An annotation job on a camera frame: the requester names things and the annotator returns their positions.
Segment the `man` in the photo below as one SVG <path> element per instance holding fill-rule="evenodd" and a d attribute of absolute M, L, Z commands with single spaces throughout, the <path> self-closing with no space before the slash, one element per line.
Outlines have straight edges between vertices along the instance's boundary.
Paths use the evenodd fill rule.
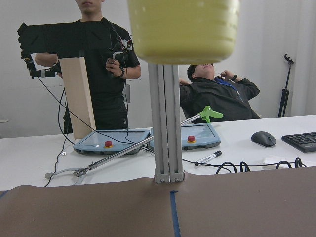
<path fill-rule="evenodd" d="M 76 0 L 81 11 L 81 19 L 76 24 L 86 21 L 103 21 L 111 30 L 112 45 L 121 45 L 122 41 L 131 42 L 129 33 L 122 27 L 109 22 L 102 16 L 102 3 L 105 0 Z M 90 94 L 97 129 L 126 129 L 127 109 L 122 91 L 126 79 L 136 79 L 141 75 L 139 61 L 134 50 L 121 60 L 106 58 L 100 50 L 84 53 Z M 51 67 L 58 61 L 57 54 L 38 53 L 35 56 L 38 65 Z M 72 133 L 69 111 L 64 115 L 64 132 Z"/>
<path fill-rule="evenodd" d="M 220 119 L 211 118 L 212 122 L 260 118 L 248 102 L 260 92 L 254 83 L 227 70 L 221 73 L 222 78 L 214 78 L 214 74 L 213 64 L 190 65 L 188 78 L 192 83 L 180 79 L 180 105 L 187 117 L 209 105 L 223 114 Z M 197 119 L 194 123 L 203 122 Z"/>

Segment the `white wall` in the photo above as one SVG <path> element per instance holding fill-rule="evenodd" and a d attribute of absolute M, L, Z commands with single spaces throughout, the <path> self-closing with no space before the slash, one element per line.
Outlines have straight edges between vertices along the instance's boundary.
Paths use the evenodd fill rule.
<path fill-rule="evenodd" d="M 278 114 L 288 72 L 288 64 L 283 58 L 285 53 L 295 61 L 291 69 L 286 115 L 316 113 L 315 107 L 311 107 L 316 104 L 315 79 L 312 77 L 315 75 L 313 59 L 316 59 L 315 12 L 314 0 L 241 1 L 235 50 L 231 57 L 215 64 L 215 71 L 220 73 L 227 69 L 256 83 L 261 92 L 251 100 L 251 105 L 264 118 Z M 58 134 L 58 103 L 38 79 L 28 75 L 20 58 L 17 29 L 22 22 L 36 25 L 76 21 L 80 19 L 80 11 L 74 0 L 0 0 L 0 15 L 0 120 L 10 120 L 0 123 L 0 137 Z M 126 0 L 106 0 L 103 15 L 131 32 Z M 146 62 L 140 61 L 142 76 L 128 82 L 131 85 L 132 103 L 128 108 L 131 128 L 151 126 L 148 68 Z M 187 65 L 179 66 L 183 78 L 187 78 L 186 68 Z M 303 83 L 314 84 L 314 88 L 305 86 L 308 93 L 304 99 L 301 75 Z M 56 97 L 60 97 L 62 79 L 43 81 Z M 308 103 L 303 108 L 307 97 Z"/>

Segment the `microphone stand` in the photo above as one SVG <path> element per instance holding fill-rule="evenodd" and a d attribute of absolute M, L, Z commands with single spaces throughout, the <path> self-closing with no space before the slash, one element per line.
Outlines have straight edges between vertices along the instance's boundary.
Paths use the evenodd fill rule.
<path fill-rule="evenodd" d="M 287 105 L 287 99 L 288 99 L 288 95 L 290 90 L 287 89 L 287 85 L 288 85 L 288 80 L 290 77 L 290 71 L 291 71 L 291 67 L 294 64 L 293 60 L 290 60 L 290 57 L 286 57 L 287 53 L 285 54 L 284 58 L 286 59 L 286 61 L 288 62 L 288 74 L 287 74 L 287 79 L 286 79 L 286 84 L 285 84 L 285 88 L 282 89 L 282 97 L 281 97 L 281 102 L 280 102 L 280 108 L 278 111 L 278 117 L 284 117 L 285 115 L 285 110 L 286 110 L 286 105 Z"/>

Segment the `cable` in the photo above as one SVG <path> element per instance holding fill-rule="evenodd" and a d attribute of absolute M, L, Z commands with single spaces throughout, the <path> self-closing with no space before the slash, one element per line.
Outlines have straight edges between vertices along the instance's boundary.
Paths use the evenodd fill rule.
<path fill-rule="evenodd" d="M 68 109 L 67 106 L 62 105 L 61 100 L 62 100 L 62 98 L 63 98 L 63 95 L 65 94 L 65 89 L 63 90 L 63 93 L 62 93 L 62 96 L 61 96 L 60 100 L 58 100 L 58 99 L 56 98 L 56 96 L 55 96 L 55 95 L 47 88 L 47 86 L 43 83 L 43 81 L 42 81 L 39 77 L 38 77 L 38 79 L 39 79 L 40 82 L 43 84 L 43 86 L 48 90 L 48 92 L 55 98 L 55 100 L 58 101 L 58 103 L 59 103 L 59 106 L 58 106 L 58 125 L 59 125 L 59 128 L 60 128 L 62 134 L 64 135 L 64 137 L 65 137 L 70 143 L 72 143 L 73 145 L 74 145 L 74 142 L 72 142 L 71 140 L 69 140 L 69 138 L 64 134 L 64 132 L 63 132 L 63 130 L 62 130 L 62 128 L 61 128 L 61 125 L 60 125 L 59 115 L 60 115 L 60 107 L 61 107 L 61 106 L 63 106 L 66 110 L 69 111 L 69 113 L 73 114 L 76 118 L 78 118 L 81 122 L 83 122 L 85 125 L 87 125 L 89 128 L 91 128 L 93 131 L 95 131 L 95 132 L 97 132 L 97 133 L 99 133 L 99 134 L 101 134 L 101 135 L 103 135 L 103 136 L 109 137 L 109 138 L 111 138 L 111 139 L 113 139 L 113 140 L 115 140 L 115 141 L 117 141 L 117 142 L 121 142 L 121 143 L 125 143 L 125 144 L 130 144 L 130 145 L 136 144 L 135 142 L 132 142 L 132 141 L 130 141 L 130 140 L 127 139 L 127 136 L 128 136 L 128 127 L 127 127 L 127 136 L 126 136 L 125 138 L 126 138 L 127 141 L 129 141 L 129 143 L 128 143 L 128 142 L 119 141 L 119 140 L 117 140 L 117 139 L 115 139 L 115 138 L 113 138 L 113 137 L 111 137 L 111 136 L 108 136 L 108 135 L 106 135 L 106 134 L 103 134 L 103 133 L 101 133 L 101 132 L 99 132 L 99 131 L 93 129 L 91 126 L 89 126 L 89 125 L 88 125 L 87 123 L 85 123 L 83 120 L 81 120 L 78 116 L 76 116 L 74 113 L 72 113 L 72 112 Z M 144 146 L 142 146 L 141 149 L 144 150 L 144 151 L 147 151 L 147 152 L 153 152 L 152 150 L 150 150 L 150 149 L 148 149 L 148 148 L 144 148 Z"/>
<path fill-rule="evenodd" d="M 66 143 L 66 141 L 67 141 L 67 138 L 64 140 L 63 149 L 62 149 L 62 150 L 60 151 L 60 153 L 57 155 L 57 161 L 56 161 L 56 163 L 55 163 L 55 170 L 54 170 L 53 174 L 55 174 L 56 171 L 57 171 L 57 163 L 59 162 L 59 156 L 60 156 L 60 154 L 63 152 L 63 150 L 64 150 L 64 148 L 65 148 L 65 143 Z M 49 178 L 47 184 L 44 186 L 44 188 L 47 187 L 47 185 L 50 183 L 51 178 L 52 178 L 52 176 L 50 176 L 50 178 Z"/>
<path fill-rule="evenodd" d="M 188 161 L 188 160 L 185 160 L 185 159 L 182 159 L 182 160 L 186 161 L 188 163 L 194 164 L 194 165 L 196 164 L 196 162 Z M 281 164 L 287 164 L 289 168 L 292 168 L 291 164 L 295 164 L 295 168 L 306 167 L 306 165 L 302 163 L 302 161 L 301 161 L 301 159 L 299 157 L 296 158 L 295 162 L 280 161 L 279 163 L 260 164 L 260 165 L 248 165 L 244 161 L 242 161 L 240 164 L 232 164 L 230 162 L 225 162 L 222 165 L 213 165 L 213 164 L 208 164 L 208 163 L 198 163 L 198 164 L 202 165 L 202 166 L 211 166 L 211 167 L 219 168 L 217 170 L 216 174 L 218 174 L 218 172 L 221 169 L 225 169 L 225 170 L 227 170 L 227 171 L 229 171 L 231 173 L 231 171 L 229 169 L 225 168 L 225 166 L 226 167 L 228 167 L 228 166 L 233 167 L 235 173 L 237 173 L 236 166 L 240 167 L 240 172 L 243 172 L 243 168 L 242 168 L 243 166 L 245 167 L 245 172 L 250 172 L 249 167 L 263 167 L 263 166 L 270 166 L 270 165 L 276 165 L 277 166 L 276 169 L 279 169 Z"/>
<path fill-rule="evenodd" d="M 123 57 L 123 64 L 124 64 L 124 67 L 126 68 L 126 74 L 125 74 L 125 78 L 123 78 L 123 79 L 125 79 L 125 81 L 124 81 L 124 88 L 125 88 L 125 90 L 124 90 L 124 94 L 125 94 L 125 98 L 126 98 L 126 106 L 127 106 L 127 115 L 128 115 L 128 101 L 127 101 L 127 96 L 126 96 L 126 80 L 127 80 L 127 71 L 128 71 L 128 68 L 127 68 L 127 65 L 126 65 L 126 61 L 125 61 L 125 57 Z M 127 141 L 129 141 L 130 143 L 132 143 L 132 144 L 136 144 L 135 142 L 133 142 L 133 141 L 130 141 L 127 137 L 128 137 L 128 132 L 129 132 L 129 128 L 128 128 L 128 116 L 127 116 L 127 129 L 126 129 L 126 136 L 125 136 L 125 139 L 127 140 Z M 144 147 L 144 145 L 143 146 L 141 146 L 141 149 L 142 150 L 144 150 L 144 151 L 147 151 L 147 152 L 152 152 L 152 153 L 154 153 L 152 150 L 150 150 L 150 149 L 148 149 L 148 148 L 145 148 Z"/>

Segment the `hand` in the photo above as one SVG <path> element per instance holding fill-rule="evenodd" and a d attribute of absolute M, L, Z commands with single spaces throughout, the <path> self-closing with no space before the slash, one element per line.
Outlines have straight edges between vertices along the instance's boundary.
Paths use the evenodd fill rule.
<path fill-rule="evenodd" d="M 180 85 L 189 85 L 191 83 L 187 80 L 184 80 L 183 78 L 179 78 L 179 84 Z"/>
<path fill-rule="evenodd" d="M 221 72 L 221 77 L 226 81 L 231 80 L 234 75 L 235 75 L 234 73 L 228 70 Z"/>
<path fill-rule="evenodd" d="M 119 66 L 119 61 L 113 58 L 108 58 L 105 64 L 106 69 L 109 72 L 113 73 L 114 77 L 119 77 L 122 74 L 122 70 L 119 68 Z"/>

